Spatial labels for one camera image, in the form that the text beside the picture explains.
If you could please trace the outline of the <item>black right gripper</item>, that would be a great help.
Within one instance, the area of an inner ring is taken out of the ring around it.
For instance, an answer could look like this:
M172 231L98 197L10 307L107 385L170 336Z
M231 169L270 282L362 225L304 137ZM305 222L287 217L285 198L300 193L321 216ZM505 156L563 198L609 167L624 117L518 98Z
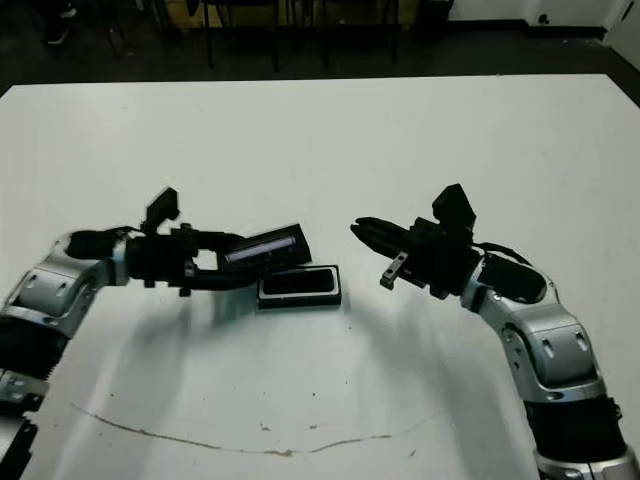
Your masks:
M402 277L432 296L461 296L480 254L473 247L473 225L435 223L418 217L407 231L376 217L357 218L351 232L364 245L387 258L394 258L383 272L380 284L394 288Z

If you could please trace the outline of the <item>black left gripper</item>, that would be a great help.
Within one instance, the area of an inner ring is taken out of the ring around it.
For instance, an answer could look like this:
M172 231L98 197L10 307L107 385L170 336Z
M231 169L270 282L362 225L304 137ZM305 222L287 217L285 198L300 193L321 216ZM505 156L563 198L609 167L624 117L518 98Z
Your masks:
M196 270L193 258L199 250L229 250L244 240L234 233L195 231L188 223L172 228L169 234L145 234L127 240L127 274L142 280L145 288L166 282L177 288L180 297L190 297L192 290L229 291L257 282L254 273Z

